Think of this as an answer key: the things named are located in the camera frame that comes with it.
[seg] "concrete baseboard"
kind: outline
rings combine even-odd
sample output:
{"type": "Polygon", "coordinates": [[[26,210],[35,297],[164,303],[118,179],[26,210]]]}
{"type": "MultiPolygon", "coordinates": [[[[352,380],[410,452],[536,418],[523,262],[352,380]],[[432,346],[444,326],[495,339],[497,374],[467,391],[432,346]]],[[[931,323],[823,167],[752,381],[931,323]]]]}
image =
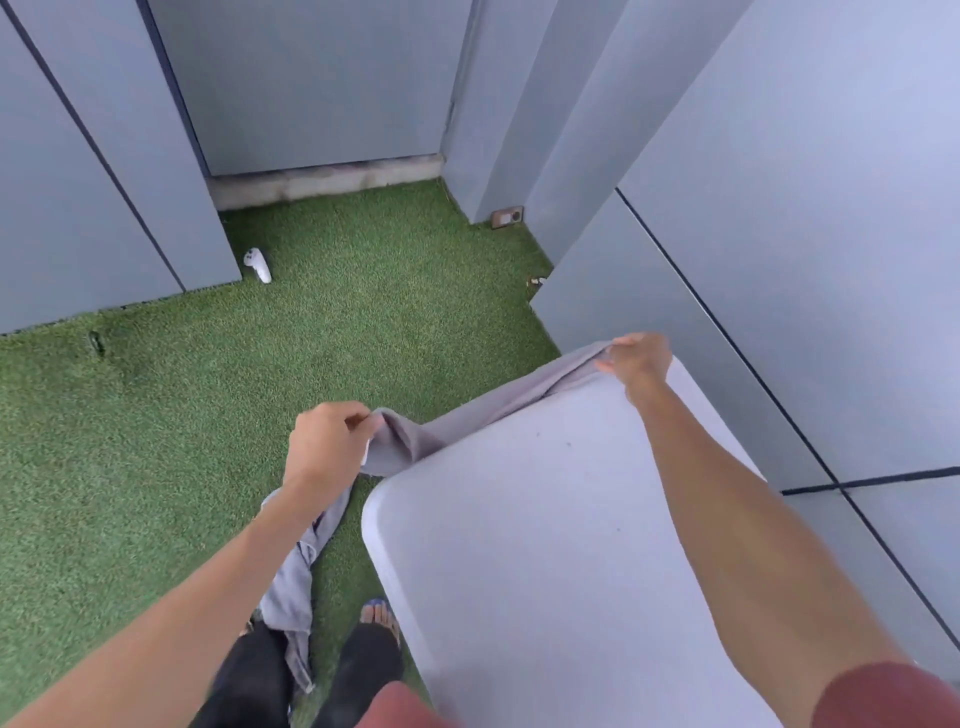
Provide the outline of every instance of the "concrete baseboard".
{"type": "Polygon", "coordinates": [[[320,195],[342,195],[372,187],[434,180],[444,170],[441,155],[329,164],[278,172],[211,177],[206,181],[218,210],[291,202],[320,195]]]}

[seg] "forearm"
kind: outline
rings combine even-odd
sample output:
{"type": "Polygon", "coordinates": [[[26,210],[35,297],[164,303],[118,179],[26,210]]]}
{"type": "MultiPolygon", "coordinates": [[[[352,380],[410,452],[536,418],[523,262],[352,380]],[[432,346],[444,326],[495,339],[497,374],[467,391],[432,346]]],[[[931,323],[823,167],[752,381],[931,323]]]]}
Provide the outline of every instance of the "forearm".
{"type": "Polygon", "coordinates": [[[312,514],[281,491],[239,535],[10,728],[186,725],[312,514]]]}
{"type": "Polygon", "coordinates": [[[631,388],[677,534],[733,663],[788,726],[828,682],[904,659],[819,539],[661,382],[631,388]]]}

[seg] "black pants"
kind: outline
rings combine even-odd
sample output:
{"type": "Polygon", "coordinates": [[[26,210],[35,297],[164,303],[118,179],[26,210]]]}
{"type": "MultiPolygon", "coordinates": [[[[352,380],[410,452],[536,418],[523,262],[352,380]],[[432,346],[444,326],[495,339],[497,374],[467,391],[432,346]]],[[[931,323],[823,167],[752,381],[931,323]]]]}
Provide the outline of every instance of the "black pants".
{"type": "MultiPolygon", "coordinates": [[[[287,728],[294,679],[284,660],[286,648],[282,632],[256,622],[220,666],[191,728],[287,728]]],[[[380,689],[402,676],[393,633],[379,624],[357,624],[313,728],[353,728],[380,689]]]]}

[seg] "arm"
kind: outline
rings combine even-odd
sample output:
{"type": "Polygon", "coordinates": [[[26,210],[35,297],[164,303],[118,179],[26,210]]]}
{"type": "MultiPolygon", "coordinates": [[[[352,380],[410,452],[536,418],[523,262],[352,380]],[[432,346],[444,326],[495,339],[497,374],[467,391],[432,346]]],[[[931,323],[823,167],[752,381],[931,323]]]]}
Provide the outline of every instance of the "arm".
{"type": "Polygon", "coordinates": [[[910,663],[780,495],[703,429],[666,383],[659,334],[614,341],[616,374],[646,426],[670,514],[733,664],[787,728],[807,728],[838,675],[910,663]]]}
{"type": "Polygon", "coordinates": [[[185,726],[283,559],[353,481],[382,423],[359,402],[297,417],[280,493],[186,581],[25,708],[9,728],[185,726]]]}

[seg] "red sleeve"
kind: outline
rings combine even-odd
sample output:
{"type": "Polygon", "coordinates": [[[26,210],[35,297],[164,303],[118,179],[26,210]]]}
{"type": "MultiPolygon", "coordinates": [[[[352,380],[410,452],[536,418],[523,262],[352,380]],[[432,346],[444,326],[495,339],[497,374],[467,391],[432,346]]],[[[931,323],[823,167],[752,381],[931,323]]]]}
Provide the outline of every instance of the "red sleeve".
{"type": "Polygon", "coordinates": [[[830,683],[812,728],[960,728],[960,693],[919,667],[865,665],[830,683]]]}

